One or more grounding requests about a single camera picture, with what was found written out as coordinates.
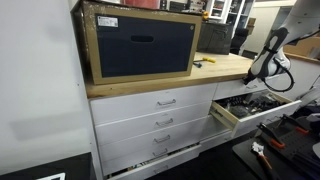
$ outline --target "small parts in drawer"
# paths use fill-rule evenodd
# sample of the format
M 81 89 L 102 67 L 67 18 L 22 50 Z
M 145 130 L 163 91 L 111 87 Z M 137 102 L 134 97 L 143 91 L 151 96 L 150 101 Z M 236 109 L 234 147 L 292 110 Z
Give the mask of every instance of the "small parts in drawer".
M 268 91 L 255 92 L 217 101 L 237 118 L 244 118 L 283 105 Z

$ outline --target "drawer handle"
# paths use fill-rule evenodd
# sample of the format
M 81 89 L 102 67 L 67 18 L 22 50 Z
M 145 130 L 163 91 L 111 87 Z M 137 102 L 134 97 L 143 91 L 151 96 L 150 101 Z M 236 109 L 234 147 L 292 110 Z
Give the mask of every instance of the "drawer handle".
M 163 166 L 163 167 L 161 167 L 161 168 L 159 168 L 159 169 L 157 169 L 157 170 L 154 170 L 154 173 L 155 174 L 159 174 L 159 173 L 161 173 L 161 172 L 163 172 L 163 171 L 166 171 L 166 170 L 168 170 L 169 169 L 169 166 L 168 165 L 165 165 L 165 166 Z
M 251 86 L 251 87 L 246 87 L 247 89 L 255 89 L 255 88 L 257 88 L 258 86 L 257 85 L 254 85 L 254 86 Z
M 166 125 L 171 124 L 171 123 L 173 123 L 173 119 L 172 119 L 172 118 L 170 118 L 168 121 L 156 122 L 156 124 L 157 124 L 158 126 L 166 126 Z
M 161 139 L 154 138 L 154 141 L 155 141 L 156 143 L 161 143 L 161 142 L 163 142 L 163 141 L 169 140 L 170 138 L 171 138 L 170 135 L 168 135 L 168 136 L 166 136 L 166 137 L 164 137 L 164 138 L 161 138 Z
M 169 101 L 169 102 L 159 102 L 158 101 L 158 105 L 159 106 L 165 106 L 165 105 L 169 105 L 169 104 L 174 104 L 174 103 L 176 103 L 177 101 L 175 100 L 175 99 L 172 99 L 172 101 Z
M 154 155 L 154 157 L 158 157 L 158 156 L 162 156 L 162 155 L 165 155 L 165 154 L 167 154 L 167 152 L 168 152 L 168 149 L 167 148 L 165 148 L 164 149 L 164 151 L 163 152 L 161 152 L 161 153 L 159 153 L 159 154 L 156 154 L 156 153 L 152 153 L 153 155 Z

